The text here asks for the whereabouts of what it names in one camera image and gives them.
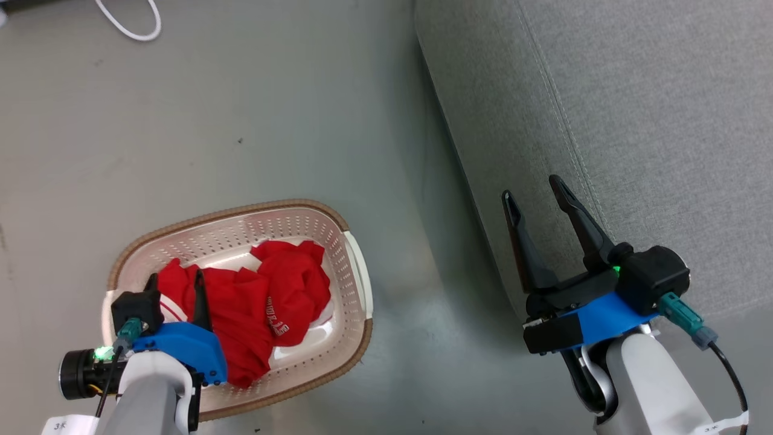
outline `black cable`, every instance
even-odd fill
[[[102,388],[102,395],[99,398],[99,405],[97,405],[97,413],[95,417],[102,417],[102,409],[104,408],[104,401],[107,399],[107,389],[110,388],[110,380],[113,379],[113,373],[115,373],[115,366],[118,365],[118,358],[121,356],[121,352],[124,351],[122,346],[118,346],[116,352],[113,354],[113,359],[110,363],[110,371],[107,373],[107,381],[104,382],[104,388]]]
[[[714,351],[714,354],[717,355],[717,358],[720,359],[720,362],[725,367],[725,370],[727,370],[727,374],[730,376],[730,380],[733,382],[733,387],[735,387],[735,392],[738,393],[738,400],[741,401],[741,411],[747,412],[749,410],[749,404],[746,402],[746,394],[744,393],[744,387],[741,386],[741,381],[738,380],[738,375],[735,374],[735,370],[733,370],[733,366],[730,365],[730,362],[727,360],[727,357],[722,353],[722,351],[718,348],[717,344],[711,341],[709,343],[709,348],[711,348],[712,351]],[[741,426],[741,435],[746,435],[748,427],[747,425]]]

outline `sofa seam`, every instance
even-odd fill
[[[607,233],[609,233],[610,237],[614,240],[614,235],[611,232],[611,227],[609,225],[609,221],[607,220],[606,215],[604,214],[604,210],[601,207],[601,202],[598,199],[598,192],[596,191],[596,187],[593,184],[593,181],[591,180],[590,173],[587,170],[587,166],[585,165],[585,160],[583,159],[582,153],[580,151],[580,144],[577,140],[577,137],[574,135],[574,132],[571,128],[571,122],[569,121],[569,116],[567,115],[566,109],[564,108],[564,103],[561,101],[560,93],[558,92],[558,87],[556,86],[556,82],[553,79],[553,75],[550,73],[550,65],[548,65],[547,60],[545,59],[544,51],[542,50],[542,46],[540,45],[540,41],[537,39],[535,32],[533,31],[529,14],[526,11],[526,8],[523,7],[523,4],[521,1],[518,1],[518,8],[521,9],[521,13],[523,14],[523,20],[521,20],[520,14],[516,11],[516,14],[518,15],[518,20],[521,22],[521,28],[524,30],[525,33],[528,33],[527,37],[530,39],[529,44],[532,48],[532,54],[534,55],[534,60],[537,63],[538,68],[540,69],[540,75],[543,77],[543,84],[545,85],[545,90],[548,93],[548,97],[550,98],[551,106],[553,106],[553,114],[556,117],[556,121],[559,124],[559,128],[562,129],[561,134],[564,136],[564,141],[566,142],[566,135],[569,135],[569,143],[571,144],[571,149],[569,149],[570,154],[574,154],[574,158],[572,155],[570,155],[570,159],[572,159],[572,164],[574,165],[575,172],[577,172],[577,165],[575,163],[578,162],[580,165],[580,173],[577,175],[578,178],[580,178],[580,181],[582,182],[583,191],[591,198],[593,201],[594,208],[596,209],[596,212],[598,213],[599,218],[601,219],[601,223],[604,225],[605,230]],[[550,83],[550,89],[548,89],[546,82],[547,76],[547,82]],[[560,119],[558,114],[556,113],[555,104],[558,104],[560,112]]]
[[[550,90],[547,86],[547,72],[543,69],[543,66],[540,64],[539,59],[537,58],[537,52],[536,47],[534,46],[532,42],[532,36],[531,31],[528,30],[528,28],[523,24],[523,20],[521,19],[521,14],[516,11],[516,15],[518,16],[518,21],[521,23],[521,30],[523,31],[523,35],[526,37],[526,41],[529,44],[529,49],[532,52],[532,56],[534,57],[534,63],[537,65],[537,70],[540,72],[540,77],[542,78],[542,84],[545,87],[545,92],[547,93],[548,97],[550,96]],[[572,162],[572,167],[574,168],[574,173],[577,176],[577,178],[582,181],[583,177],[580,173],[580,170],[577,168],[577,160],[574,157],[574,153],[572,152],[572,149],[570,147],[570,143],[567,137],[567,133],[564,128],[561,128],[561,121],[558,117],[558,110],[556,108],[556,102],[553,98],[549,98],[550,100],[550,108],[553,110],[553,116],[556,119],[556,123],[558,124],[558,128],[561,132],[561,138],[564,140],[564,146],[567,149],[567,152],[569,153],[569,160]],[[583,192],[590,196],[590,192],[585,188],[585,183],[582,183]]]

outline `cable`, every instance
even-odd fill
[[[102,391],[104,394],[100,396],[99,398],[99,405],[97,405],[97,412],[94,414],[95,417],[100,418],[102,417],[102,409],[104,408],[104,401],[107,399],[107,392],[110,391],[110,380],[113,378],[113,373],[115,373],[115,366],[118,365],[118,358],[121,356],[121,353],[123,353],[124,348],[123,346],[118,346],[117,352],[113,354],[113,359],[110,363],[110,371],[107,373],[107,381],[104,382],[104,388]]]
[[[747,412],[749,410],[749,404],[746,402],[746,394],[744,393],[744,387],[741,386],[741,381],[738,380],[738,375],[735,374],[735,370],[733,370],[733,366],[730,365],[730,362],[727,360],[727,357],[722,353],[722,351],[719,349],[716,343],[713,341],[709,343],[709,348],[714,351],[714,354],[717,355],[717,358],[720,359],[720,362],[725,367],[725,370],[727,370],[727,374],[730,376],[730,380],[733,382],[733,387],[735,387],[735,392],[738,393],[738,400],[741,401],[741,411]],[[741,426],[741,435],[746,435],[746,431],[748,430],[747,425]]]
[[[158,38],[158,35],[161,33],[161,16],[158,13],[158,8],[155,6],[155,2],[153,0],[148,0],[148,4],[150,5],[151,9],[153,9],[153,16],[155,17],[155,29],[152,33],[149,33],[148,35],[138,35],[136,33],[129,32],[126,30],[125,27],[123,27],[118,20],[113,17],[113,14],[110,13],[110,11],[107,10],[107,8],[104,7],[102,4],[102,0],[96,0],[97,6],[99,6],[99,9],[102,9],[102,13],[104,13],[104,16],[107,17],[107,19],[110,20],[110,22],[113,23],[113,26],[116,26],[118,30],[121,31],[124,35],[142,42],[152,41],[156,38]]]

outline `white cable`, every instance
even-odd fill
[[[135,39],[137,41],[152,41],[156,38],[158,38],[158,35],[161,33],[161,16],[158,14],[158,8],[155,7],[155,2],[153,0],[148,0],[148,4],[150,5],[151,9],[153,9],[153,16],[155,17],[155,30],[153,30],[152,33],[148,35],[137,35],[136,33],[129,32],[126,30],[125,27],[123,27],[118,20],[116,20],[112,14],[110,14],[110,11],[107,10],[107,8],[104,7],[102,4],[102,0],[96,0],[97,6],[99,6],[99,9],[102,9],[102,13],[104,13],[104,16],[107,17],[107,19],[110,20],[110,22],[113,23],[113,26],[116,26],[118,30],[121,31],[124,35]]]

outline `gray floor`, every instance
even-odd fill
[[[151,27],[142,0],[108,4],[128,26]],[[200,433],[591,433],[560,359],[523,348],[424,73],[411,1],[159,7],[164,31],[149,44],[120,35],[91,0],[18,12],[0,29],[4,433],[93,412],[95,401],[60,397],[56,368],[65,351],[98,344],[124,246],[289,197],[350,223],[373,281],[370,348],[343,378]],[[729,354],[753,347],[733,334]],[[730,388],[715,361],[690,352],[676,357],[704,361],[688,374],[699,394],[708,382]],[[761,383],[753,403],[771,377]],[[721,418],[737,407],[731,392],[710,396]]]

